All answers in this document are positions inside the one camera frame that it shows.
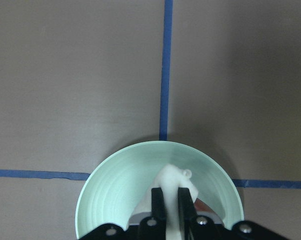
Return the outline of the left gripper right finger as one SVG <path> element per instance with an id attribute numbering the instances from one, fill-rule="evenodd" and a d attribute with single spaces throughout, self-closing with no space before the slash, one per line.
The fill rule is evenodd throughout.
<path id="1" fill-rule="evenodd" d="M 178 188 L 177 201 L 180 222 L 190 221 L 197 216 L 197 211 L 188 188 Z"/>

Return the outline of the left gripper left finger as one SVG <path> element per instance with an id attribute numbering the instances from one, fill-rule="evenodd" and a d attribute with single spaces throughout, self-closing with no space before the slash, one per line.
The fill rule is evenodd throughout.
<path id="1" fill-rule="evenodd" d="M 151 189 L 151 216 L 161 222 L 167 220 L 164 195 L 160 187 Z"/>

